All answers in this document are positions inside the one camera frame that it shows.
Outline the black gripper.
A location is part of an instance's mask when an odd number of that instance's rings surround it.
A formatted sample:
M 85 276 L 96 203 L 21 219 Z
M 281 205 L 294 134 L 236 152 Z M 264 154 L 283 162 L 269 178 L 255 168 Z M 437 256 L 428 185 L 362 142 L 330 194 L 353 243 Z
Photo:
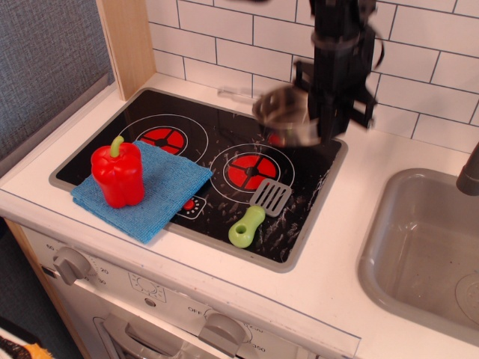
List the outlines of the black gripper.
M 346 132 L 349 122 L 364 128 L 377 104 L 366 80 L 373 68 L 374 39 L 360 39 L 348 49 L 314 50 L 314 61 L 296 61 L 294 85 L 308 93 L 308 113 L 319 120 L 320 143 Z

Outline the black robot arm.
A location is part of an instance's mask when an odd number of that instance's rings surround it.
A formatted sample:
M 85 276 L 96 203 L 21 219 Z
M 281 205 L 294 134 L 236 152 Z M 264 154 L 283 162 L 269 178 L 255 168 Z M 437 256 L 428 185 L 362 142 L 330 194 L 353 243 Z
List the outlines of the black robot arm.
M 314 62 L 297 61 L 294 85 L 308 93 L 308 115 L 327 144 L 351 120 L 368 128 L 377 101 L 366 81 L 376 32 L 368 24 L 375 1 L 311 1 Z

